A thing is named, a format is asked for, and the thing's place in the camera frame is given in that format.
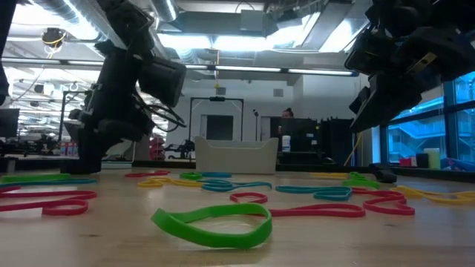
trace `computer monitor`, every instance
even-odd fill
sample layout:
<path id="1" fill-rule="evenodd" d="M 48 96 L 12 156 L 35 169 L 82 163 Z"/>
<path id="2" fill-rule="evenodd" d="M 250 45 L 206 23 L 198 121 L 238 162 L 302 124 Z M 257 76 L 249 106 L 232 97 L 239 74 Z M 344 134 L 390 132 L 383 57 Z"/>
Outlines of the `computer monitor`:
<path id="1" fill-rule="evenodd" d="M 18 108 L 0 108 L 0 137 L 16 137 L 19 116 Z"/>

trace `person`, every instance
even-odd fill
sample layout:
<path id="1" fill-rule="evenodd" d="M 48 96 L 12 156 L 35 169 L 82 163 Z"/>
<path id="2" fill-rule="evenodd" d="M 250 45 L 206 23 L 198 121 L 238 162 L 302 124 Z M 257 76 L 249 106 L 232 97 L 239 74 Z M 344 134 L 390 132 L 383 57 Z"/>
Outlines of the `person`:
<path id="1" fill-rule="evenodd" d="M 292 112 L 291 108 L 287 108 L 285 111 L 282 111 L 282 119 L 293 119 L 294 113 Z M 282 134 L 282 126 L 279 126 L 277 129 L 279 135 Z"/>
<path id="2" fill-rule="evenodd" d="M 292 112 L 291 108 L 287 108 L 285 111 L 282 111 L 282 118 L 283 119 L 293 119 L 294 113 Z"/>

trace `white box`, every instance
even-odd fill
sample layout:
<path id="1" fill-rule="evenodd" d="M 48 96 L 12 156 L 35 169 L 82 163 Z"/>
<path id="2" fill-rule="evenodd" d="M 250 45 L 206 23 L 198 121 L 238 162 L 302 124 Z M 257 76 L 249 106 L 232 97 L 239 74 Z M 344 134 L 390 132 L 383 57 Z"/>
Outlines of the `white box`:
<path id="1" fill-rule="evenodd" d="M 278 138 L 267 142 L 237 142 L 196 136 L 196 169 L 199 172 L 274 174 L 278 142 Z"/>

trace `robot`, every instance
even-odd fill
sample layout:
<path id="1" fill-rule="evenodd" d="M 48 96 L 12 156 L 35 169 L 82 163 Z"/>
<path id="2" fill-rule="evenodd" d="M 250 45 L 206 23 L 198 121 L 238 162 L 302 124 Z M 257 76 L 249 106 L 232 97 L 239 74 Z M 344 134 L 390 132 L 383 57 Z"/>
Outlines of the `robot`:
<path id="1" fill-rule="evenodd" d="M 148 28 L 153 19 L 128 0 L 97 0 L 127 50 L 110 41 L 96 48 L 104 65 L 85 108 L 70 117 L 78 129 L 79 160 L 63 172 L 90 174 L 101 169 L 101 158 L 122 139 L 140 141 L 155 126 L 147 111 L 162 109 L 177 126 L 183 120 L 173 112 L 186 68 L 156 57 Z M 0 52 L 4 49 L 16 0 L 0 1 Z M 370 86 L 350 105 L 356 114 L 351 129 L 359 132 L 384 124 L 417 105 L 421 93 L 441 82 L 475 70 L 473 0 L 373 0 L 366 12 L 370 26 L 356 39 L 345 66 L 369 76 Z M 159 99 L 164 106 L 146 105 L 135 88 Z M 0 102 L 7 95 L 0 65 Z"/>

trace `desk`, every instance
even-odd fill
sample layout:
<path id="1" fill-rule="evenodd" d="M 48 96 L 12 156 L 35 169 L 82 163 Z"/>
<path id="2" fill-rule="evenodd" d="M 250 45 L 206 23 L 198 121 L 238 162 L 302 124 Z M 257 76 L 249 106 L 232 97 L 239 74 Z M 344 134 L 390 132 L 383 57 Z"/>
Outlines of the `desk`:
<path id="1" fill-rule="evenodd" d="M 151 171 L 136 168 L 133 172 Z M 185 170 L 171 169 L 178 178 Z M 214 250 L 172 237 L 150 221 L 158 209 L 190 211 L 207 205 L 231 204 L 230 193 L 165 185 L 138 188 L 129 171 L 107 170 L 90 175 L 97 185 L 78 188 L 98 193 L 90 210 L 75 217 L 41 217 L 40 210 L 0 213 L 0 259 L 5 267 L 165 267 L 165 266 L 308 266 L 401 267 L 473 266 L 475 207 L 410 200 L 415 217 L 367 212 L 364 218 L 274 218 L 271 238 L 255 249 Z M 267 181 L 274 185 L 332 186 L 338 181 L 313 179 L 307 173 L 274 176 L 234 175 L 237 182 Z M 475 185 L 400 177 L 398 184 L 429 191 L 467 191 Z M 41 187 L 73 190 L 75 187 Z M 244 188 L 267 194 L 268 208 L 323 203 L 311 195 L 284 194 L 266 187 Z M 361 204 L 367 197 L 354 196 Z M 195 222 L 219 232 L 245 232 L 256 217 L 225 217 Z"/>

